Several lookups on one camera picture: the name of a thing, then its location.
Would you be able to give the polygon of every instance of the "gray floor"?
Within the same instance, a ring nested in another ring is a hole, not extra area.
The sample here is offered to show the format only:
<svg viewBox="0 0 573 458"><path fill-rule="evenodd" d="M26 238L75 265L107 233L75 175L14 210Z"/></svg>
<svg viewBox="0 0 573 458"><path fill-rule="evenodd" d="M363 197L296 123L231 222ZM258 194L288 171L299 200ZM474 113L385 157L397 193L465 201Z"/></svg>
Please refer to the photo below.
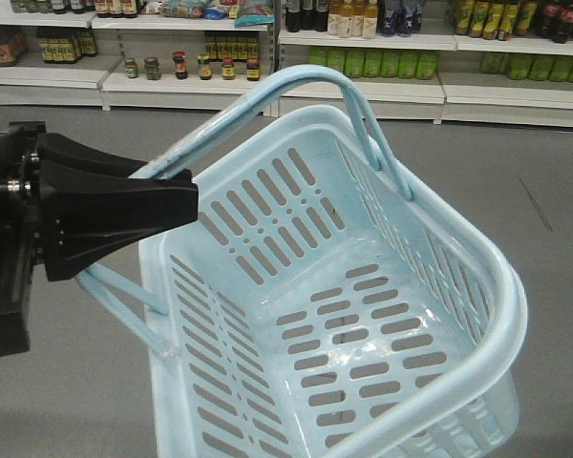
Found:
<svg viewBox="0 0 573 458"><path fill-rule="evenodd" d="M154 157L209 114L0 107L107 152ZM261 129L230 139L213 156ZM573 132L383 122L395 154L520 273L529 332L513 373L520 428L493 458L573 458ZM137 275L136 249L109 265ZM146 349L73 281L36 269L32 351L0 359L0 457L156 456Z"/></svg>

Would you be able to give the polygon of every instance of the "shopping basket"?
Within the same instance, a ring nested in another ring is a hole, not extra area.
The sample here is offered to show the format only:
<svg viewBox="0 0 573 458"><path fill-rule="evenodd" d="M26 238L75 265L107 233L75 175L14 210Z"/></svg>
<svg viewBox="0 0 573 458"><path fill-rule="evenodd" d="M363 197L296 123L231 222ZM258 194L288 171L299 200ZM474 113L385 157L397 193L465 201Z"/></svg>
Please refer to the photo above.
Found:
<svg viewBox="0 0 573 458"><path fill-rule="evenodd" d="M99 265L79 281L152 348L161 458L482 456L518 421L520 280L393 158L345 76L275 73L134 177L174 175L319 80L350 117L297 110L200 173L199 220L140 244L144 290Z"/></svg>

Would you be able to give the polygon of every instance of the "jar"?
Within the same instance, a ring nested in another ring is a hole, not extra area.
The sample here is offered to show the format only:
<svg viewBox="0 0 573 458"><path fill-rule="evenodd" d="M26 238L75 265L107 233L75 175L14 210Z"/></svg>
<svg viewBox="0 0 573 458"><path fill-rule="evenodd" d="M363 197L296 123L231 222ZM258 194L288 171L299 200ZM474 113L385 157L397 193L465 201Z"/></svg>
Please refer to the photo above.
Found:
<svg viewBox="0 0 573 458"><path fill-rule="evenodd" d="M128 78L138 78L138 63L135 58L125 58L125 72Z"/></svg>
<svg viewBox="0 0 573 458"><path fill-rule="evenodd" d="M189 75L187 71L187 61L185 59L186 54L182 51L176 51L172 53L172 59L174 60L174 71L176 73L177 79L186 79Z"/></svg>
<svg viewBox="0 0 573 458"><path fill-rule="evenodd" d="M210 68L210 57L208 54L198 55L198 64L200 65L200 79L212 78L212 69Z"/></svg>
<svg viewBox="0 0 573 458"><path fill-rule="evenodd" d="M231 57L223 58L223 65L221 67L221 74L223 79L235 79L236 77L236 67L233 64L233 59Z"/></svg>
<svg viewBox="0 0 573 458"><path fill-rule="evenodd" d="M147 57L144 59L144 70L146 71L146 79L158 80L161 78L159 61L156 57Z"/></svg>
<svg viewBox="0 0 573 458"><path fill-rule="evenodd" d="M248 81L259 81L261 78L261 62L259 59L246 60L246 79Z"/></svg>

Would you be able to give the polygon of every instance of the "plastic bottle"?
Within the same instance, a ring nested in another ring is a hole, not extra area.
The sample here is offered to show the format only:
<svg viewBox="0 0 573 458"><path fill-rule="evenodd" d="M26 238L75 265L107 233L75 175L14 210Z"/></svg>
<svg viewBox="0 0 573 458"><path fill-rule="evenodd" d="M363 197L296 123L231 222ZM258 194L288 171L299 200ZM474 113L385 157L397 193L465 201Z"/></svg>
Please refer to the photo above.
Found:
<svg viewBox="0 0 573 458"><path fill-rule="evenodd" d="M551 54L537 54L533 60L531 71L528 74L528 79L534 81L545 81L554 65L554 56Z"/></svg>
<svg viewBox="0 0 573 458"><path fill-rule="evenodd" d="M503 2L493 2L488 9L486 16L486 24L484 24L484 31L482 38L486 40L494 40L499 34L500 19L503 17L505 4Z"/></svg>
<svg viewBox="0 0 573 458"><path fill-rule="evenodd" d="M508 1L500 21L499 33L497 34L497 38L500 41L507 41L511 38L514 27L516 27L516 18L518 17L519 10L520 0Z"/></svg>
<svg viewBox="0 0 573 458"><path fill-rule="evenodd" d="M384 17L380 25L380 33L384 36L393 36L397 33L399 13L401 12L400 0L385 0Z"/></svg>
<svg viewBox="0 0 573 458"><path fill-rule="evenodd" d="M378 28L378 5L377 0L369 0L365 7L365 18L363 19L363 31L361 36L366 40L375 38L375 31Z"/></svg>
<svg viewBox="0 0 573 458"><path fill-rule="evenodd" d="M301 0L286 1L285 23L286 29L290 32L296 32L302 28L301 7Z"/></svg>
<svg viewBox="0 0 573 458"><path fill-rule="evenodd" d="M561 0L546 0L541 9L540 21L537 24L536 33L543 38L549 38L554 28L554 22L561 12Z"/></svg>
<svg viewBox="0 0 573 458"><path fill-rule="evenodd" d="M354 0L352 15L352 36L363 34L363 21L365 21L366 0Z"/></svg>
<svg viewBox="0 0 573 458"><path fill-rule="evenodd" d="M311 31L314 29L315 12L314 0L302 0L302 30Z"/></svg>
<svg viewBox="0 0 573 458"><path fill-rule="evenodd" d="M547 79L555 82L566 81L566 78L571 73L573 67L573 56L571 55L557 55L552 66L552 71Z"/></svg>
<svg viewBox="0 0 573 458"><path fill-rule="evenodd" d="M352 18L354 16L354 6L352 0L344 0L340 7L340 20L337 24L337 36L340 38L350 38L352 36Z"/></svg>
<svg viewBox="0 0 573 458"><path fill-rule="evenodd" d="M327 33L337 35L337 25L340 22L340 9L342 0L329 0L329 18L327 21Z"/></svg>
<svg viewBox="0 0 573 458"><path fill-rule="evenodd" d="M474 12L471 15L471 22L469 23L469 36L472 38L481 37L489 8L490 2L487 0L479 0L476 2Z"/></svg>
<svg viewBox="0 0 573 458"><path fill-rule="evenodd" d="M316 0L316 18L314 29L316 31L327 31L327 21L329 19L329 0Z"/></svg>
<svg viewBox="0 0 573 458"><path fill-rule="evenodd" d="M562 5L561 12L556 17L552 41L554 43L566 43L573 31L573 1L567 1Z"/></svg>

